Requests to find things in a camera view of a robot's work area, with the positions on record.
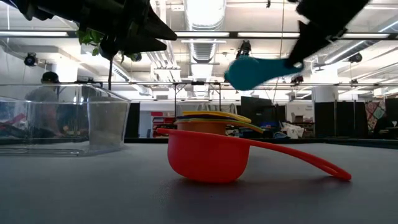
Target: ceiling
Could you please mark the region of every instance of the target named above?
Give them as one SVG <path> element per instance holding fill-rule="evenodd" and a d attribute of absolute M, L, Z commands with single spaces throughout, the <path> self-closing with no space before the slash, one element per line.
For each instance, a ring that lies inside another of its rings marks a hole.
<path fill-rule="evenodd" d="M 227 0 L 227 8 L 222 30 L 225 31 L 260 31 L 260 32 L 298 32 L 297 21 L 304 20 L 295 12 L 295 6 L 287 1 L 283 4 L 282 0 L 271 1 L 271 7 L 266 8 L 267 1 L 257 0 Z M 183 1 L 166 0 L 166 21 L 174 31 L 186 30 L 187 26 L 184 19 Z M 373 32 L 382 22 L 398 15 L 398 1 L 396 0 L 373 0 L 357 17 L 348 25 L 350 32 Z M 0 2 L 0 30 L 75 30 L 77 26 L 65 19 L 54 17 L 52 20 L 27 21 L 18 10 L 9 8 Z M 82 50 L 77 39 L 10 39 L 16 45 L 35 45 L 35 46 L 56 46 L 68 54 L 74 56 L 81 63 L 92 68 L 97 79 L 106 79 L 108 74 L 108 64 L 97 57 L 88 54 L 81 54 Z M 224 44 L 216 47 L 215 65 L 212 70 L 214 80 L 222 81 L 223 73 L 228 65 L 234 60 L 237 48 L 242 40 L 226 39 Z M 294 45 L 294 40 L 250 40 L 252 53 L 260 58 L 279 58 L 285 57 Z M 322 57 L 334 50 L 352 44 L 352 41 L 341 40 L 319 51 L 316 55 Z M 377 69 L 396 63 L 398 57 L 398 41 L 388 40 L 379 42 L 361 51 L 363 61 L 361 63 L 349 64 L 340 62 L 338 66 L 339 77 L 354 78 L 365 73 L 371 73 Z M 190 54 L 188 44 L 183 44 L 181 40 L 172 42 L 172 51 L 178 66 L 181 68 L 181 78 L 190 76 Z M 129 75 L 135 80 L 151 81 L 150 68 L 151 61 L 146 54 L 142 54 L 141 62 L 131 62 L 126 59 L 121 65 Z M 311 74 L 310 69 L 303 73 L 306 77 Z M 381 73 L 377 77 L 372 77 L 374 81 L 380 78 L 391 78 L 398 75 L 397 70 L 389 70 Z"/>

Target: teal scoop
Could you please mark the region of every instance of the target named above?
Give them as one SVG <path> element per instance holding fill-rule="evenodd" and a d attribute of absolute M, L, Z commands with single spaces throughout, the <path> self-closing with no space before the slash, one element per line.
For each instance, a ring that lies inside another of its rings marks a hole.
<path fill-rule="evenodd" d="M 304 66 L 287 68 L 286 60 L 242 56 L 229 66 L 224 76 L 235 89 L 252 90 L 268 80 L 298 73 L 304 69 Z"/>

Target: red measuring cup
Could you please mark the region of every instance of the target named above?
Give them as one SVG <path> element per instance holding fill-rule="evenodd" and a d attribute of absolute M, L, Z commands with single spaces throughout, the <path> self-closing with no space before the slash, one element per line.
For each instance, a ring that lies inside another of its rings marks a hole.
<path fill-rule="evenodd" d="M 158 128 L 156 131 L 161 134 L 169 134 L 167 157 L 172 169 L 178 174 L 196 181 L 225 183 L 236 180 L 246 168 L 250 146 L 288 154 L 337 178 L 351 179 L 351 174 L 338 166 L 289 147 L 219 134 L 162 128 Z"/>

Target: table surface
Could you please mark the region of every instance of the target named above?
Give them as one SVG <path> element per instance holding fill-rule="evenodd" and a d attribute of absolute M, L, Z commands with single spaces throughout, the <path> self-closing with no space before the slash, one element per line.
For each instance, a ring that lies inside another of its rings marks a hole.
<path fill-rule="evenodd" d="M 341 166 L 352 181 L 256 147 L 226 185 L 176 174 L 166 144 L 93 157 L 3 156 L 0 223 L 398 223 L 398 151 L 289 146 Z"/>

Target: person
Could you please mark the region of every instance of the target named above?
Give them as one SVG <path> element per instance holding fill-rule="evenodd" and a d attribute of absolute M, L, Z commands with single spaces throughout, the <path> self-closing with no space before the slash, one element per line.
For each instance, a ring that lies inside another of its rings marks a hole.
<path fill-rule="evenodd" d="M 391 134 L 387 128 L 393 128 L 394 124 L 388 118 L 387 113 L 384 113 L 383 116 L 377 121 L 374 130 L 373 137 L 376 139 L 390 139 Z"/>
<path fill-rule="evenodd" d="M 55 72 L 45 72 L 42 84 L 60 83 Z M 58 96 L 56 86 L 42 86 L 28 93 L 25 100 L 28 104 L 28 130 L 31 138 L 54 138 L 61 136 L 57 124 Z"/>

